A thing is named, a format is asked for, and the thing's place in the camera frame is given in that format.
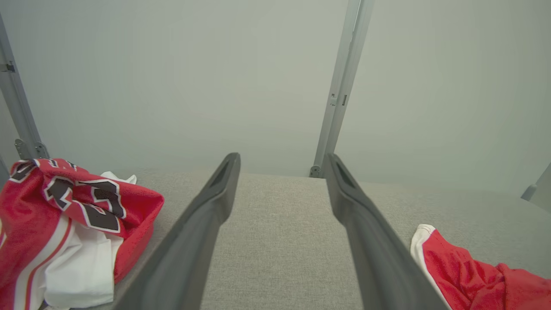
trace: red stripe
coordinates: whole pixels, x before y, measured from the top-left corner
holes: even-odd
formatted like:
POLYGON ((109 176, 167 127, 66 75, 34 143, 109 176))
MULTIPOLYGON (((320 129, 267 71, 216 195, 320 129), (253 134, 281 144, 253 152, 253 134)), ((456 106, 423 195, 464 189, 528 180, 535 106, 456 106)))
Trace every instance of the red stripe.
POLYGON ((60 251, 61 247, 65 244, 65 241, 67 240, 67 237, 69 236, 69 232, 71 231, 71 221, 72 219, 69 218, 69 222, 67 223, 67 229, 65 230, 65 235, 63 236, 63 239, 61 239, 61 242, 57 245, 57 248, 46 258, 43 262, 41 262, 38 266, 35 267, 31 271, 31 274, 29 275, 29 281, 27 282, 27 294, 25 299, 25 310, 29 310, 30 303, 31 303, 31 285, 33 284, 33 278, 34 274, 36 273, 37 269, 40 268, 42 265, 46 264, 50 259, 52 259, 57 252, 60 251))

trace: red fabric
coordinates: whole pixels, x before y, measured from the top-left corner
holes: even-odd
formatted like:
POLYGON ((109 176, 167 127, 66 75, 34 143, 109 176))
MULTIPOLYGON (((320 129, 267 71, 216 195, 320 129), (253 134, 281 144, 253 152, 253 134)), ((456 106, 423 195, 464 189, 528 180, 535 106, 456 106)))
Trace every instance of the red fabric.
POLYGON ((423 243, 426 267, 453 310, 551 309, 551 280, 474 260, 438 231, 423 243))
MULTIPOLYGON (((16 281, 53 238, 56 227, 60 229, 62 214, 69 217, 67 231, 71 221, 77 221, 124 238, 115 261, 118 282, 149 242, 164 202, 155 191, 90 174, 63 159, 19 161, 10 175, 0 193, 0 309, 14 308, 16 281)), ((56 241, 57 248, 52 247, 42 264, 49 263, 65 239, 56 241)), ((25 279, 29 285, 35 270, 25 279)))

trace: jersey number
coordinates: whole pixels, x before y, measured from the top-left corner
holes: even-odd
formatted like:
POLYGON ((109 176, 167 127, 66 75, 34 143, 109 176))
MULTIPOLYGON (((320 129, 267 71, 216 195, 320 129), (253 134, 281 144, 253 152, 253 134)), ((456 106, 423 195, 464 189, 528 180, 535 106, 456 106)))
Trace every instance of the jersey number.
MULTIPOLYGON (((88 226, 102 231, 120 232, 117 218, 125 218, 126 210, 120 203, 118 184, 111 180, 77 182, 77 186, 84 184, 91 186, 94 202, 105 201, 109 205, 109 212, 106 212, 100 207, 74 201, 81 205, 88 226)), ((73 182, 69 179, 54 177, 44 192, 48 200, 53 198, 56 205, 65 211, 71 204, 67 196, 72 192, 73 186, 73 182)))

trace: metal bracket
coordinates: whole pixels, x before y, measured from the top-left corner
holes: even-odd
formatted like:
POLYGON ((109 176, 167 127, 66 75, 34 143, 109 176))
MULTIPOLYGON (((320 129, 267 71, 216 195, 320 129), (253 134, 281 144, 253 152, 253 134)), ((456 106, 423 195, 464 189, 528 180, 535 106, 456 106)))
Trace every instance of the metal bracket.
POLYGON ((321 176, 320 166, 312 166, 312 168, 310 168, 310 177, 319 178, 320 176, 321 176))
POLYGON ((48 149, 46 148, 46 145, 42 142, 35 143, 35 150, 36 153, 38 153, 38 158, 49 158, 50 155, 48 155, 48 149))
POLYGON ((532 184, 528 186, 528 188, 525 190, 524 194, 522 194, 521 199, 524 199, 526 201, 530 201, 532 199, 532 196, 536 193, 536 190, 538 189, 538 185, 532 184))
POLYGON ((33 157, 27 148, 27 144, 21 139, 15 139, 15 149, 17 149, 17 154, 19 154, 19 158, 21 159, 29 159, 33 157))
POLYGON ((318 178, 323 178, 326 171, 323 168, 325 154, 335 152, 344 112, 348 106, 347 100, 350 99, 361 51, 365 45, 374 2, 375 0, 348 1, 337 60, 325 106, 325 115, 321 124, 320 139, 313 163, 314 167, 318 166, 318 170, 310 170, 311 177, 318 174, 318 178))
POLYGON ((15 66, 13 65, 13 61, 0 65, 0 72, 15 72, 15 66))

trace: white stripe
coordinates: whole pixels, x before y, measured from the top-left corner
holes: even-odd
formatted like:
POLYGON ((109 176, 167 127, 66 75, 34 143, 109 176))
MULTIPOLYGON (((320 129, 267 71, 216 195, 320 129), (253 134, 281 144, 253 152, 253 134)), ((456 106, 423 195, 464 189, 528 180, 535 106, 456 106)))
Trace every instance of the white stripe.
MULTIPOLYGON (((20 159, 20 160, 18 160, 18 161, 16 161, 16 162, 17 162, 17 163, 27 163, 28 161, 27 161, 26 159, 20 159)), ((14 174, 14 172, 15 172, 15 169, 14 169, 14 168, 15 168, 15 167, 19 167, 19 166, 20 166, 20 165, 15 165, 15 163, 14 163, 14 164, 12 165, 11 170, 9 171, 9 174, 10 174, 10 175, 14 174)))
POLYGON ((2 239, 2 241, 0 241, 0 249, 1 249, 2 246, 4 245, 4 242, 6 242, 6 239, 8 239, 8 236, 5 233, 2 233, 0 234, 0 238, 2 239))
MULTIPOLYGON (((33 269, 35 269, 38 265, 40 265, 48 256, 50 256, 53 251, 57 248, 57 246, 60 244, 60 242, 63 240, 63 236, 65 236, 65 231, 67 230, 67 226, 69 224, 69 219, 67 216, 62 215, 60 217, 60 220, 57 222, 56 230, 53 232, 52 237, 46 245, 40 250, 38 255, 23 269, 23 271, 19 274, 17 278, 17 282, 15 283, 15 300, 14 300, 14 310, 25 310, 25 299, 26 299, 26 291, 27 291, 27 283, 29 281, 29 277, 33 269)), ((69 236, 67 240, 71 238, 71 235, 74 233, 74 227, 71 227, 71 231, 69 232, 69 236)), ((36 310, 40 307, 42 304, 42 301, 44 300, 44 290, 45 290, 45 279, 44 279, 44 269, 48 267, 48 264, 53 261, 57 256, 61 255, 63 251, 65 250, 65 247, 67 246, 67 242, 61 247, 61 249, 57 252, 57 254, 52 257, 52 259, 47 262, 46 264, 42 265, 40 268, 37 269, 36 273, 34 274, 34 278, 32 279, 31 284, 31 298, 30 298, 30 310, 36 310)))
POLYGON ((55 306, 47 306, 44 308, 44 310, 69 310, 70 308, 67 307, 55 307, 55 306))
POLYGON ((435 230, 436 228, 434 228, 434 226, 432 225, 420 224, 419 226, 417 226, 417 230, 413 234, 412 245, 409 248, 409 251, 413 257, 413 260, 415 260, 417 265, 419 265, 419 267, 421 268, 421 271, 426 276, 426 278, 429 279, 430 284, 433 286, 436 293, 438 293, 438 296, 440 296, 440 298, 442 298, 442 300, 446 304, 446 307, 449 310, 452 310, 452 308, 450 307, 450 304, 447 302, 446 298, 440 291, 438 284, 436 284, 436 281, 434 281, 433 276, 430 275, 429 269, 426 267, 426 263, 425 263, 423 243, 425 243, 430 238, 430 235, 435 230))

